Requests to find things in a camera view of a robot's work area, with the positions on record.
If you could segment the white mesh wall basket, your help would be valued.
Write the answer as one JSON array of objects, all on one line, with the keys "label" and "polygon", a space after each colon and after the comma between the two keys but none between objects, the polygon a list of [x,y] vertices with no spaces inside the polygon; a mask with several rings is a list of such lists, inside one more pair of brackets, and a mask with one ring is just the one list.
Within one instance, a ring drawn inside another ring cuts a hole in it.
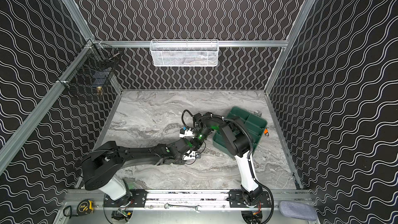
[{"label": "white mesh wall basket", "polygon": [[220,53],[217,39],[153,39],[149,50],[161,67],[214,67]]}]

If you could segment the yellow black tape measure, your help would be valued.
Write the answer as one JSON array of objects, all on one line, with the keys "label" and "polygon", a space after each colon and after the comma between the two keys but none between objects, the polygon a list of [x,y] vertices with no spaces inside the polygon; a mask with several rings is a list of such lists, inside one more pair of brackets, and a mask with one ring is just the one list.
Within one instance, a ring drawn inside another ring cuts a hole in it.
[{"label": "yellow black tape measure", "polygon": [[77,205],[75,212],[73,212],[71,205],[66,206],[63,209],[63,216],[68,218],[81,217],[88,214],[93,214],[93,212],[94,212],[93,201],[89,199],[84,199]]}]

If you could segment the brass padlock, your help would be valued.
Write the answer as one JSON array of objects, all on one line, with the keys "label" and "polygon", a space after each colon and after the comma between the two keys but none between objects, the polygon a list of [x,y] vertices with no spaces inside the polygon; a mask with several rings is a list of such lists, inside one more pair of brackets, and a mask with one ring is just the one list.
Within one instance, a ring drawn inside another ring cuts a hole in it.
[{"label": "brass padlock", "polygon": [[103,88],[101,86],[96,87],[97,96],[103,95]]}]

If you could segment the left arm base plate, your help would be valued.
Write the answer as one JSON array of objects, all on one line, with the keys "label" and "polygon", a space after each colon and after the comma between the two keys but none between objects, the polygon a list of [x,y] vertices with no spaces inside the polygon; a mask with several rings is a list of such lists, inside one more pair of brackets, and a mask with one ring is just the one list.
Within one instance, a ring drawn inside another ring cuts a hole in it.
[{"label": "left arm base plate", "polygon": [[125,196],[118,200],[112,200],[106,195],[104,198],[104,207],[126,208],[126,207],[144,207],[147,201],[148,191],[143,189],[130,190]]}]

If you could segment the aluminium front rail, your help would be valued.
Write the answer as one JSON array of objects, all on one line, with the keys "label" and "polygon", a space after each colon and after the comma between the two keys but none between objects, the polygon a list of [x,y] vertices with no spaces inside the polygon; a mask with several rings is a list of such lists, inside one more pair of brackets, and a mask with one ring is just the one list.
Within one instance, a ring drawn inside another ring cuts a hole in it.
[{"label": "aluminium front rail", "polygon": [[[128,207],[128,210],[140,211],[187,211],[187,209],[171,208],[165,209],[166,203],[187,206],[200,206],[201,211],[254,211],[257,208],[231,208],[226,200],[230,190],[146,190],[147,201],[144,207]],[[97,208],[103,208],[105,194],[99,190],[86,191],[83,189],[70,190],[65,198],[64,204],[76,207],[79,202],[89,199]],[[118,208],[105,207],[109,210]]]}]

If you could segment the grey cloth pad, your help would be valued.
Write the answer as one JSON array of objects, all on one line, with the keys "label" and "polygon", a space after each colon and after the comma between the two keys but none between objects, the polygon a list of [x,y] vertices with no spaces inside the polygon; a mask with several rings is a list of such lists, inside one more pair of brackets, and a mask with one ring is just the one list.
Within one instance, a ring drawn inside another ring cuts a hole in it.
[{"label": "grey cloth pad", "polygon": [[279,210],[281,214],[285,217],[302,219],[312,222],[318,219],[316,210],[312,206],[304,203],[281,201],[279,203]]}]

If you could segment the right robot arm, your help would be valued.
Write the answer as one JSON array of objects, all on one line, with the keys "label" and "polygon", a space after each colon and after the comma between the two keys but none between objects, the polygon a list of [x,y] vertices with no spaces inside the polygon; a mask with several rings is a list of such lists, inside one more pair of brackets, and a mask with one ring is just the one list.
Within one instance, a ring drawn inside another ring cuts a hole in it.
[{"label": "right robot arm", "polygon": [[263,186],[258,181],[252,155],[254,153],[253,139],[244,123],[238,118],[227,118],[213,113],[191,115],[192,126],[188,126],[181,115],[183,127],[179,136],[186,138],[192,144],[193,150],[198,150],[209,134],[219,132],[228,152],[235,158],[241,177],[243,203],[255,206],[260,202]]}]

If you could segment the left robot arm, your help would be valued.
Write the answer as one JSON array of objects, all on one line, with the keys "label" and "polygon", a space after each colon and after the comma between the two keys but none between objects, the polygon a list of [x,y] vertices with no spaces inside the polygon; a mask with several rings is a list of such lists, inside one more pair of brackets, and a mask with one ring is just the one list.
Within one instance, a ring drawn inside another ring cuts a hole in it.
[{"label": "left robot arm", "polygon": [[104,187],[123,167],[185,164],[183,157],[198,151],[202,144],[203,141],[192,137],[144,148],[118,146],[115,141],[106,142],[81,159],[85,189],[93,191]]}]

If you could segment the orange handled adjustable wrench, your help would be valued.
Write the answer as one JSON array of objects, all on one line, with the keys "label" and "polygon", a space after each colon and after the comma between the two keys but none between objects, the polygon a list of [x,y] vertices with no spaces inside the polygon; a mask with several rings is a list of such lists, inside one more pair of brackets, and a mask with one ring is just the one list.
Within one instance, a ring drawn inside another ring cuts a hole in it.
[{"label": "orange handled adjustable wrench", "polygon": [[[256,111],[255,115],[261,118],[262,117],[262,112],[261,111]],[[264,129],[264,135],[269,137],[269,131],[268,131],[267,128]]]}]

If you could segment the silver combination wrench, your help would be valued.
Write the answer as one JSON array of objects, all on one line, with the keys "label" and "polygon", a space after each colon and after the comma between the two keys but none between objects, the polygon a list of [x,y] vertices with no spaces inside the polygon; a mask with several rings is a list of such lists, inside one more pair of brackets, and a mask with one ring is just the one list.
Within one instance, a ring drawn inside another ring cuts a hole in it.
[{"label": "silver combination wrench", "polygon": [[164,205],[164,208],[165,208],[165,209],[171,209],[171,208],[187,209],[187,210],[193,210],[193,211],[195,211],[196,213],[200,213],[200,212],[201,212],[200,206],[199,206],[199,205],[197,205],[197,206],[187,206],[187,205],[176,205],[176,204],[169,204],[169,203],[166,203],[166,204]]}]

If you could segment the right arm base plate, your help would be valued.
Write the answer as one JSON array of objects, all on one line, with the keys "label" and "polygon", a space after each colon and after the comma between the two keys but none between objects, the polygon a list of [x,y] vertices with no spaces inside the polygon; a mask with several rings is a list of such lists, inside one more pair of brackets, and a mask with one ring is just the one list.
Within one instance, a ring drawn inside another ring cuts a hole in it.
[{"label": "right arm base plate", "polygon": [[226,200],[231,208],[267,208],[272,206],[268,192],[262,192],[253,199],[242,190],[230,190]]}]

